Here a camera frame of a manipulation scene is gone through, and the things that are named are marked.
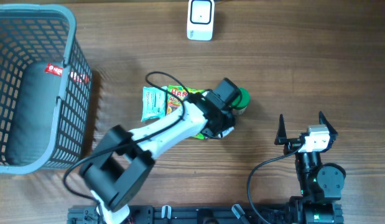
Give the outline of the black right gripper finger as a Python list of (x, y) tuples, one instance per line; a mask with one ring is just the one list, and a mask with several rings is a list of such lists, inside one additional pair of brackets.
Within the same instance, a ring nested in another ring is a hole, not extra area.
[(279, 116), (279, 125), (276, 134), (276, 140), (287, 140), (283, 114), (280, 114)]
[(330, 133), (334, 133), (335, 132), (335, 129), (333, 128), (333, 126), (328, 122), (328, 120), (326, 119), (325, 115), (323, 114), (322, 111), (319, 111), (318, 113), (318, 120), (319, 120), (319, 123), (320, 124), (324, 124)]

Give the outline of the green lidded white jar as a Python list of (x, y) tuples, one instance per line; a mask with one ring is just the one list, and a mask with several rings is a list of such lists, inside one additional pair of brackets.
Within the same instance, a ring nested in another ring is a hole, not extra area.
[(231, 104), (232, 113), (235, 116), (243, 114), (246, 111), (250, 100), (251, 97), (249, 92), (246, 89), (239, 87), (239, 95)]

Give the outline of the teal tissue packet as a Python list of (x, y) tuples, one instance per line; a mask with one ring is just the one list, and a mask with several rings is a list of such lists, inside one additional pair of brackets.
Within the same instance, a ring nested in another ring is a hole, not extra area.
[(165, 106), (167, 102), (166, 86), (161, 87), (159, 90), (156, 87), (143, 88), (142, 93), (142, 117), (141, 121), (148, 119), (163, 118), (166, 114)]

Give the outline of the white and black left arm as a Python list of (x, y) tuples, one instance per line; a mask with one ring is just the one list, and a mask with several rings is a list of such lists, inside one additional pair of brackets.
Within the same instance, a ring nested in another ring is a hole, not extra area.
[(100, 223), (122, 223), (155, 161), (179, 142), (203, 134), (220, 138), (235, 125), (232, 104), (240, 89), (224, 78), (213, 90), (189, 93), (171, 114), (141, 128), (111, 128), (79, 175), (98, 201)]

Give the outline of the Haribo gummy candy bag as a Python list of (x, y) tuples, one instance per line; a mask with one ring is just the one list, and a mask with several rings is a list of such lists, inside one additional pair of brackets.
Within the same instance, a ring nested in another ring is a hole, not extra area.
[(189, 93), (202, 93), (203, 90), (169, 85), (167, 91), (170, 94), (167, 94), (166, 117), (161, 121), (171, 120), (172, 122), (178, 121), (178, 123), (166, 130), (165, 134), (178, 136), (181, 140), (186, 137), (205, 139), (201, 133), (207, 123), (204, 112), (195, 103), (184, 101)]

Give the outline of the small red white box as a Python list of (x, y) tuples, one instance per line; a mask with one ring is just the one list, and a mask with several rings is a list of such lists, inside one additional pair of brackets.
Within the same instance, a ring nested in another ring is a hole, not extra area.
[(218, 137), (219, 137), (220, 139), (222, 139), (222, 138), (224, 138), (225, 136), (229, 135), (229, 133), (231, 133), (233, 130), (234, 130), (234, 127), (232, 126), (232, 127), (228, 128), (228, 129), (222, 131), (222, 132), (218, 135)]

